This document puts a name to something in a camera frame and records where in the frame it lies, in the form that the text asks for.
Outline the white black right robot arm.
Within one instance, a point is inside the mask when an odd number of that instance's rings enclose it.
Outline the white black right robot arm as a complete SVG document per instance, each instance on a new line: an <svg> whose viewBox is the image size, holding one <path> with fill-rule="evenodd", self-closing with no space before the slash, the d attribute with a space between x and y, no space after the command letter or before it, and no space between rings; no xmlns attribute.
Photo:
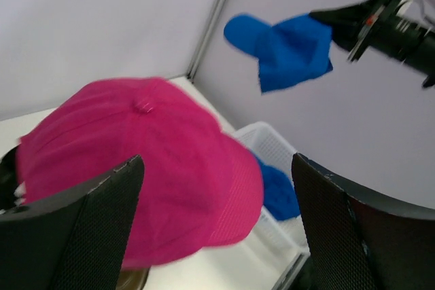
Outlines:
<svg viewBox="0 0 435 290"><path fill-rule="evenodd" d="M355 62L368 48L425 76L422 88L434 86L434 19L425 4L434 0L365 0L309 16L332 28L332 40Z"/></svg>

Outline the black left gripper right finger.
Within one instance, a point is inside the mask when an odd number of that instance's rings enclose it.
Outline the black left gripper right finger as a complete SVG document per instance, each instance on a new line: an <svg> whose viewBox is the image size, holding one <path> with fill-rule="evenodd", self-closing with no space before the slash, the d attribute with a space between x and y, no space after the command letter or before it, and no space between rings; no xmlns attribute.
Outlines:
<svg viewBox="0 0 435 290"><path fill-rule="evenodd" d="M433 289L434 209L297 153L292 179L310 256L292 289Z"/></svg>

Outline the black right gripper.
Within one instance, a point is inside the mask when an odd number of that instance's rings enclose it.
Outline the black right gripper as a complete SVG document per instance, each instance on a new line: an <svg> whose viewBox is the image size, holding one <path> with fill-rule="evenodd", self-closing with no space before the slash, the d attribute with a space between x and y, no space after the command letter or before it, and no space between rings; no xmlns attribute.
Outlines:
<svg viewBox="0 0 435 290"><path fill-rule="evenodd" d="M351 49L348 61L372 47L404 62L417 45L417 23L398 13L404 0L365 0L346 7L315 10L309 17L332 28L332 40Z"/></svg>

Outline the brown wooden round stand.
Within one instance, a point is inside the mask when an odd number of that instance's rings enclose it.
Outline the brown wooden round stand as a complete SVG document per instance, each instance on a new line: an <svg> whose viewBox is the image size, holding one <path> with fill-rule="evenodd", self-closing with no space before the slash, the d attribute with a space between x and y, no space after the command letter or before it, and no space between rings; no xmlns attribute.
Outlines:
<svg viewBox="0 0 435 290"><path fill-rule="evenodd" d="M121 270L116 290L142 290L145 287L150 269Z"/></svg>

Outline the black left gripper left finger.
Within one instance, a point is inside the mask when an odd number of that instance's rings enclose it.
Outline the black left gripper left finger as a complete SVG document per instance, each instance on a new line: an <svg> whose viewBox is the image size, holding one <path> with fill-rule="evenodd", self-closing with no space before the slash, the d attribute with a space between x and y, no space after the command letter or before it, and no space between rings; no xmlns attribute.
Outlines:
<svg viewBox="0 0 435 290"><path fill-rule="evenodd" d="M1 215L2 289L115 289L144 178L134 156Z"/></svg>

